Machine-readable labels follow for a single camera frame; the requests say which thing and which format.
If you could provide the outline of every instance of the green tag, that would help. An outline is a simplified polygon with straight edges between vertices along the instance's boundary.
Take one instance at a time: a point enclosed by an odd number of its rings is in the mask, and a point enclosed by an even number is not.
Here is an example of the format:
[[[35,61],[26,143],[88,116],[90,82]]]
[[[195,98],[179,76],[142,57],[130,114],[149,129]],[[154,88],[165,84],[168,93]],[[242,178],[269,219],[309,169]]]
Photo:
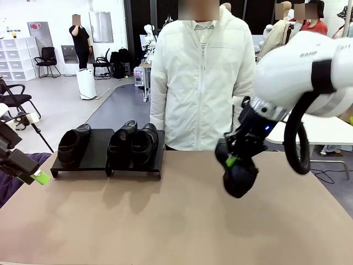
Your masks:
[[[232,167],[234,165],[234,163],[236,162],[236,160],[238,160],[238,158],[236,156],[229,157],[226,161],[227,167]]]
[[[34,178],[37,182],[39,182],[42,185],[45,185],[50,180],[50,177],[43,171],[41,171],[40,174],[38,174],[37,176],[32,175],[31,177]]]

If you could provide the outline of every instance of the table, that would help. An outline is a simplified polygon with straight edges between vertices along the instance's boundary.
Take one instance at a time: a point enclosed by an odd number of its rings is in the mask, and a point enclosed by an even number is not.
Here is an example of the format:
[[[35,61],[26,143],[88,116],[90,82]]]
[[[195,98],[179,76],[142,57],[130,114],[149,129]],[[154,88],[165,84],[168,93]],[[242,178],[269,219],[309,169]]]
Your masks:
[[[337,117],[322,118],[305,114],[302,121],[310,145],[353,145],[353,126]],[[272,142],[273,144],[283,144],[285,127],[285,123],[278,123],[266,138],[267,141]],[[347,179],[350,180],[348,166],[344,161],[311,160],[311,162],[341,163],[344,165]]]
[[[1,264],[351,264],[353,220],[316,177],[280,152],[254,160],[242,199],[213,152],[166,151],[160,182],[72,172],[24,185],[0,210]]]

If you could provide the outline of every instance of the shoe tray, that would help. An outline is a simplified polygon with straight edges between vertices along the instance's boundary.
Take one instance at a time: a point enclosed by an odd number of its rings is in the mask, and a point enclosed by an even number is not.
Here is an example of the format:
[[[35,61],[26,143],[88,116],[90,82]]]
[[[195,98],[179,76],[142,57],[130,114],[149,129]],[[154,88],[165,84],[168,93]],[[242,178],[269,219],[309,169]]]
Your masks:
[[[107,161],[106,173],[108,176],[111,175],[112,171],[134,171],[134,172],[152,172],[158,173],[159,179],[161,179],[162,159],[164,151],[164,131],[158,131],[158,147],[151,154],[150,160],[145,165],[135,166],[132,161],[128,167],[121,167],[110,161]]]
[[[58,158],[50,169],[54,178],[58,176],[59,172],[64,171],[105,171],[108,177],[111,176],[112,171],[135,171],[135,172],[155,172],[161,178],[161,168],[164,149],[164,131],[158,131],[159,145],[155,154],[152,154],[150,161],[143,166],[135,167],[131,162],[128,168],[122,168],[118,165],[112,165],[107,158],[107,148],[111,136],[114,134],[113,129],[92,129],[89,144],[86,152],[82,157],[78,166],[64,167],[61,165]]]

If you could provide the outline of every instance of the black leather shoe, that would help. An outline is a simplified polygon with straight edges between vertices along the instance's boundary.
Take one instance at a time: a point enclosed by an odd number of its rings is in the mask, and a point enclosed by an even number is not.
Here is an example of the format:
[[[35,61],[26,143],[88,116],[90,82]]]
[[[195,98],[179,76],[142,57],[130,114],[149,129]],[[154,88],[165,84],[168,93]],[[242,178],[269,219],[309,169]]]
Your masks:
[[[80,163],[88,146],[89,138],[89,124],[83,124],[64,134],[57,152],[57,157],[63,166],[76,166]]]
[[[137,122],[130,120],[111,137],[108,144],[108,160],[114,165],[129,166],[131,160],[131,141],[137,132]]]
[[[146,124],[133,137],[131,152],[134,164],[142,165],[147,163],[158,143],[157,128],[152,123]]]

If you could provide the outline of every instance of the floor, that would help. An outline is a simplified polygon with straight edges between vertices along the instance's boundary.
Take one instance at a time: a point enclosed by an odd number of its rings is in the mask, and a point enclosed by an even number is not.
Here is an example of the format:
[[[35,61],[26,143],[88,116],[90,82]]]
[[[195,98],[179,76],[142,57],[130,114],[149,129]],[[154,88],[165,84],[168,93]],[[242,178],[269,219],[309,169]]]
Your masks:
[[[115,88],[133,83],[133,78],[96,81],[97,95],[101,96],[98,100],[81,100],[75,77],[36,78],[22,83],[26,86],[25,93],[32,96],[33,103],[42,114],[40,122],[36,125],[55,151],[67,130],[85,123]],[[19,93],[19,88],[13,88],[13,92]],[[34,112],[29,103],[25,103],[23,107],[27,112]],[[50,152],[31,126],[24,131],[18,131],[18,134],[23,140],[17,148],[23,152]]]
[[[102,104],[98,110],[90,117],[88,123],[93,128],[113,128],[119,129],[125,122],[135,119],[139,127],[149,122],[149,102],[142,101],[143,93],[134,85],[127,84],[116,89],[111,96]],[[268,151],[284,151],[282,145],[266,143]],[[313,160],[344,160],[349,169],[353,169],[353,155],[350,152],[342,151],[343,157],[321,157],[317,153],[312,156]],[[312,168],[321,170],[343,170],[342,165],[325,163],[312,164]],[[353,181],[347,181],[344,172],[328,173],[335,181],[335,184],[323,183],[328,191],[337,199],[345,210],[353,218]]]

